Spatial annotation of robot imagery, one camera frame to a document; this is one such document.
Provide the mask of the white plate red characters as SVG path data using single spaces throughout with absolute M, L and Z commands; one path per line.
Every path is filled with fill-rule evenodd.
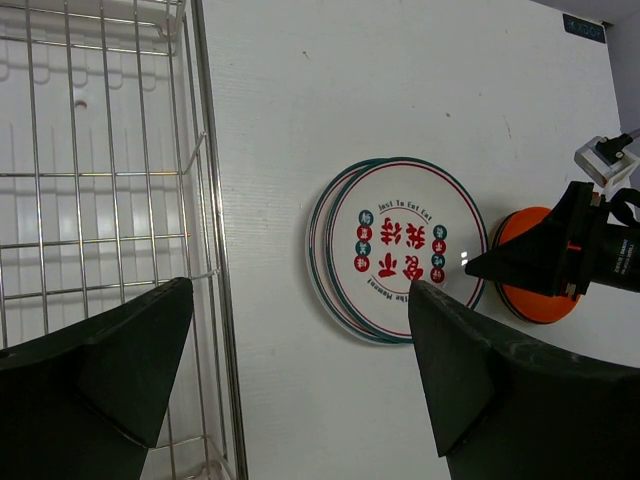
M 425 281 L 475 308 L 483 280 L 465 272 L 488 249 L 485 222 L 445 169 L 410 157 L 375 159 L 331 202 L 325 227 L 330 284 L 348 316 L 393 344 L 412 341 L 412 282 Z
M 322 275 L 328 275 L 325 258 L 326 243 L 324 239 L 324 229 L 328 210 L 333 202 L 333 195 L 339 192 L 343 183 L 349 180 L 354 174 L 377 162 L 379 162 L 379 159 L 368 159 L 356 162 L 338 173 L 321 190 L 314 202 L 307 222 L 304 256 L 311 285 L 328 316 L 359 340 L 371 344 L 384 344 L 385 341 L 383 339 L 365 327 L 362 327 L 358 322 L 353 320 L 349 314 L 340 311 L 340 301 L 330 298 L 330 293 L 333 292 L 331 281 L 329 279 L 322 279 Z

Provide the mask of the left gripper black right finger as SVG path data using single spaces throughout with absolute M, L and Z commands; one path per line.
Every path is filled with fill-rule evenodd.
M 550 345 L 412 283 L 436 450 L 454 479 L 635 479 L 639 372 Z

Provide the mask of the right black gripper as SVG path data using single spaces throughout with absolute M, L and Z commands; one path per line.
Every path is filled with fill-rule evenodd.
M 639 191 L 611 198 L 573 181 L 536 226 L 471 260 L 465 273 L 544 296 L 584 295 L 593 283 L 639 291 Z

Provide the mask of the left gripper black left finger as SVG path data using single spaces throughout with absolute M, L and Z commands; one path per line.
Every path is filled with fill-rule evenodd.
M 193 284 L 177 277 L 2 350 L 2 478 L 140 478 L 193 311 Z

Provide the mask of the orange plate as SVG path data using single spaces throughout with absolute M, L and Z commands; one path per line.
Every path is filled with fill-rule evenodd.
M 516 211 L 509 219 L 500 238 L 500 245 L 539 224 L 551 210 L 533 206 Z M 572 300 L 564 296 L 544 296 L 516 287 L 503 285 L 503 289 L 518 312 L 518 318 L 535 324 L 548 325 L 567 317 L 578 305 L 581 297 Z

